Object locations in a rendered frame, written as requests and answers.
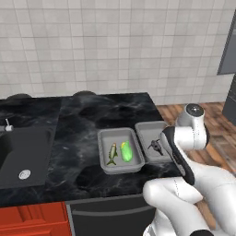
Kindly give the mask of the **dark round stool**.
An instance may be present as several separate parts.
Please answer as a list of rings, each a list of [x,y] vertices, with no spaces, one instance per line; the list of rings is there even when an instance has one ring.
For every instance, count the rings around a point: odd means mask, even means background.
[[[76,96],[89,96],[89,95],[96,95],[96,93],[88,90],[81,90],[73,95],[73,97]]]
[[[26,93],[18,93],[18,94],[8,96],[6,99],[7,100],[17,100],[17,99],[28,99],[28,98],[32,98],[32,97]]]

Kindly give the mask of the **grey wall cabinet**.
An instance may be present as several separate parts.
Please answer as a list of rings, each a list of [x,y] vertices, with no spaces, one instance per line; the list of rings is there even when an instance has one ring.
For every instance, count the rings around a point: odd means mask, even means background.
[[[229,75],[235,73],[236,73],[236,18],[231,23],[229,35],[218,67],[219,75]]]

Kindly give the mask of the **green yellow fish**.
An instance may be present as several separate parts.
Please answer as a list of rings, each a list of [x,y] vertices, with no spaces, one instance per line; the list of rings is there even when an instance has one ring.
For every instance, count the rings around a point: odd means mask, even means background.
[[[116,144],[113,143],[112,146],[111,146],[111,149],[109,151],[109,161],[108,161],[108,164],[115,164],[114,162],[114,158],[117,157],[118,154],[117,154],[117,147],[116,147]]]

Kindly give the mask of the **silver tap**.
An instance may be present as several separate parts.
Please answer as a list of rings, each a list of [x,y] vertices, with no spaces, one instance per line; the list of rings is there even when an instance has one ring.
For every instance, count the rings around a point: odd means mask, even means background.
[[[5,130],[6,130],[7,132],[12,132],[12,131],[14,130],[14,126],[9,123],[8,119],[6,119],[6,127],[5,127]]]

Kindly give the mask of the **black sink basin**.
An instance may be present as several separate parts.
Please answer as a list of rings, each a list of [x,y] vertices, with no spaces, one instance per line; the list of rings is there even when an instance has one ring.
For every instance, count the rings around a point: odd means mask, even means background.
[[[54,134],[54,126],[38,126],[0,135],[0,189],[45,184]]]

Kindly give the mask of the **green corn cob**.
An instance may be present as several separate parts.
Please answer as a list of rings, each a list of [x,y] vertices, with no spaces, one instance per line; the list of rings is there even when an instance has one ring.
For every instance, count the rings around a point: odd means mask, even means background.
[[[125,141],[121,144],[120,151],[124,162],[129,162],[132,160],[133,150],[131,149],[128,141]]]

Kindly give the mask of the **red cupboard door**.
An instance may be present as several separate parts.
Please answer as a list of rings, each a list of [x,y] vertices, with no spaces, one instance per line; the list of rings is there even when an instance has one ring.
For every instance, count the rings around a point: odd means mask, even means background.
[[[0,236],[72,236],[72,233],[65,222],[1,229]]]

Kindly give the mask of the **dark grey appliance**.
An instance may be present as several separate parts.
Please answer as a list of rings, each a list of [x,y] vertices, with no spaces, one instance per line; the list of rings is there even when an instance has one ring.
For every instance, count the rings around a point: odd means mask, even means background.
[[[236,74],[230,85],[230,90],[225,101],[222,114],[236,126]]]

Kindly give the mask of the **dark grey dishwasher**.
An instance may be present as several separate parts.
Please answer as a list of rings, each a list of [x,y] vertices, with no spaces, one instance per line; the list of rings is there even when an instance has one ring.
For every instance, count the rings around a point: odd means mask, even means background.
[[[72,215],[73,210],[109,212],[149,206],[143,195],[123,195],[67,201],[65,203],[72,236],[143,236],[155,210],[113,217]]]

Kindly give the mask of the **grey tupperware container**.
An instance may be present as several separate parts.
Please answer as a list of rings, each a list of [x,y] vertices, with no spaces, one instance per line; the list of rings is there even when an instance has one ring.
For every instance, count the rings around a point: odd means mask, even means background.
[[[125,141],[129,142],[129,145],[133,150],[133,158],[129,162],[123,161],[120,151],[120,146]],[[115,164],[108,164],[109,151],[113,143],[116,144],[118,156],[114,158]],[[131,128],[122,127],[100,130],[98,132],[98,144],[100,152],[100,166],[107,174],[137,172],[140,171],[145,164],[135,132]]]
[[[171,158],[160,142],[159,135],[167,126],[164,121],[142,122],[135,125],[136,133],[148,163],[171,162]],[[152,140],[159,140],[163,155],[150,146]]]

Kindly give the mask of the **red drawer front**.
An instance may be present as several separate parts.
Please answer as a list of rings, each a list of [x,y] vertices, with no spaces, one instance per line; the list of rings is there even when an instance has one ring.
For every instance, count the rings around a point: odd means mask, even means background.
[[[62,202],[27,206],[0,207],[0,227],[67,221]]]

